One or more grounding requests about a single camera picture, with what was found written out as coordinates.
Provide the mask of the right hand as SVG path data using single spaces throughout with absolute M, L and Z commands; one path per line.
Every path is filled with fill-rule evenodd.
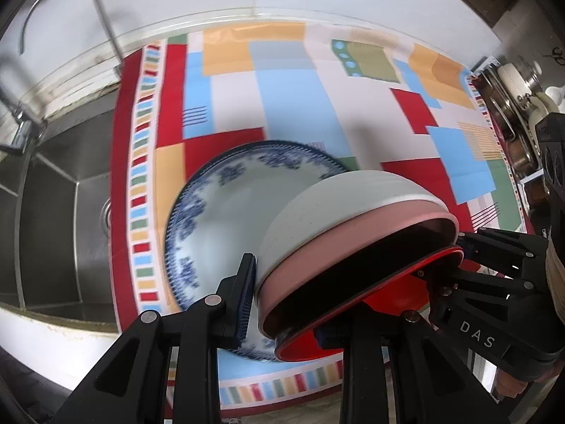
M 500 396 L 516 398 L 523 393 L 529 384 L 520 381 L 509 373 L 498 369 L 495 376 L 495 389 Z

